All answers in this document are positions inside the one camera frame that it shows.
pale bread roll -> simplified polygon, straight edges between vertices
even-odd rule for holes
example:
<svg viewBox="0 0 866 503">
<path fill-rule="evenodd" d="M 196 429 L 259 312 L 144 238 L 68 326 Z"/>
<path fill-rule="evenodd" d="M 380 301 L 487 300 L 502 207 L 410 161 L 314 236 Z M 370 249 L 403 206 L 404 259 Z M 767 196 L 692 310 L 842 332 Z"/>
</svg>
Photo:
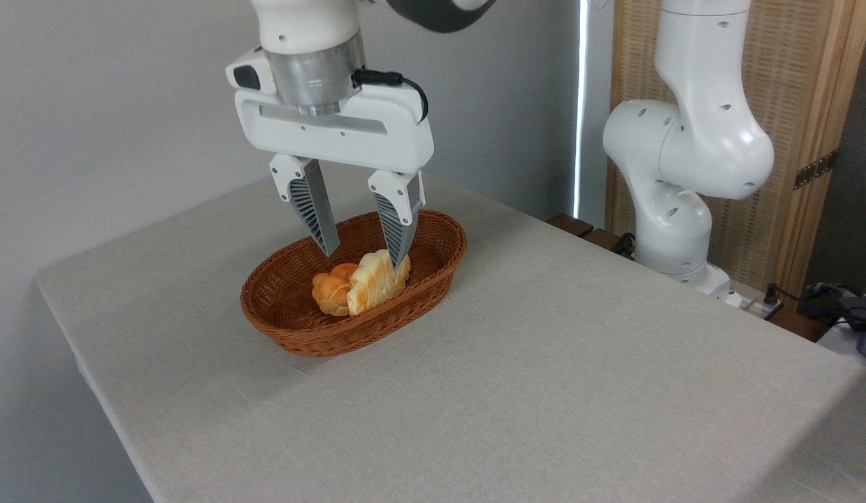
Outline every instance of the pale bread roll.
<svg viewBox="0 0 866 503">
<path fill-rule="evenodd" d="M 407 256 L 392 270 L 389 252 L 380 249 L 366 254 L 359 268 L 352 273 L 352 290 L 347 294 L 349 314 L 355 316 L 378 305 L 405 290 L 407 274 L 411 271 L 411 260 Z"/>
</svg>

woven panel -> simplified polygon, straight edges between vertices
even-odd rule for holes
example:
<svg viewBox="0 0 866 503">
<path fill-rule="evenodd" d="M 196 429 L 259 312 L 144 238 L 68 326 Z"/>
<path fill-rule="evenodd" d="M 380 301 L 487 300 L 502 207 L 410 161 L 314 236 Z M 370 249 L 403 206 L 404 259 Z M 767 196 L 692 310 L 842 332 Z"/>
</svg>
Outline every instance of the woven panel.
<svg viewBox="0 0 866 503">
<path fill-rule="evenodd" d="M 830 3 L 823 0 L 754 0 L 743 60 L 746 98 L 756 120 L 774 141 L 774 171 L 745 201 L 707 198 L 713 212 L 709 259 L 735 280 L 764 286 L 771 280 L 778 239 L 801 148 L 797 127 L 811 101 L 814 66 L 823 44 Z M 614 58 L 614 98 L 663 99 L 672 92 L 654 67 L 657 0 L 622 0 Z M 611 171 L 612 232 L 634 232 L 634 209 L 621 175 Z"/>
</svg>

white wall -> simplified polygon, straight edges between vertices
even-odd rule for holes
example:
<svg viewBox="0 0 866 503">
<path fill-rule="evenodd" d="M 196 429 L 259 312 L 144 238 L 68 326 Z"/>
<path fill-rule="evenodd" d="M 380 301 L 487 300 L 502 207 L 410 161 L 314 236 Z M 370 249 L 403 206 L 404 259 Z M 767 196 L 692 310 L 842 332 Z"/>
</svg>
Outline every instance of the white wall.
<svg viewBox="0 0 866 503">
<path fill-rule="evenodd" d="M 369 64 L 430 96 L 430 173 L 570 209 L 577 9 L 500 0 L 451 36 L 365 10 Z M 223 75 L 256 39 L 247 0 L 0 0 L 0 501 L 147 499 L 32 279 L 266 176 Z"/>
</svg>

wooden block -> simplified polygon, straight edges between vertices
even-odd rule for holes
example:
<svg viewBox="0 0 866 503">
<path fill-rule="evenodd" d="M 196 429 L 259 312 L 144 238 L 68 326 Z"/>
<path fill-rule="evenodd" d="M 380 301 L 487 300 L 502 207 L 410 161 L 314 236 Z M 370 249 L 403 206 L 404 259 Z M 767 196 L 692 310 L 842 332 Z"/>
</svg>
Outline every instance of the wooden block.
<svg viewBox="0 0 866 503">
<path fill-rule="evenodd" d="M 582 238 L 587 233 L 595 230 L 595 226 L 592 226 L 590 223 L 583 222 L 579 219 L 573 219 L 566 213 L 560 213 L 553 219 L 547 221 L 548 224 L 557 227 L 557 229 L 563 229 L 564 231 L 571 233 L 571 235 L 577 235 L 579 238 Z"/>
<path fill-rule="evenodd" d="M 790 306 L 784 306 L 769 321 L 788 332 L 799 335 L 804 340 L 812 342 L 817 342 L 828 329 L 826 325 L 804 317 Z"/>
<path fill-rule="evenodd" d="M 595 229 L 587 233 L 582 239 L 587 242 L 595 243 L 601 248 L 608 249 L 610 252 L 615 252 L 619 249 L 619 237 L 614 233 L 608 233 L 603 229 Z"/>
</svg>

oval basket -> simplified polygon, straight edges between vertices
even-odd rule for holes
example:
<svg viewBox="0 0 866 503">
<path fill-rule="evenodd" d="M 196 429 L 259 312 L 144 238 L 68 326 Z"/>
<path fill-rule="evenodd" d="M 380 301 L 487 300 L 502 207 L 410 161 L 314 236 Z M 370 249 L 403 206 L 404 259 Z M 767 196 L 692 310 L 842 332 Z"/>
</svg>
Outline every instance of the oval basket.
<svg viewBox="0 0 866 503">
<path fill-rule="evenodd" d="M 357 316 L 324 314 L 312 299 L 312 277 L 342 262 L 359 262 L 386 247 L 376 212 L 339 223 L 340 246 L 328 258 L 312 238 L 259 264 L 240 292 L 240 306 L 260 332 L 292 353 L 334 356 L 368 346 L 433 309 L 448 293 L 467 252 L 467 235 L 448 214 L 421 210 L 408 252 L 404 292 Z"/>
</svg>

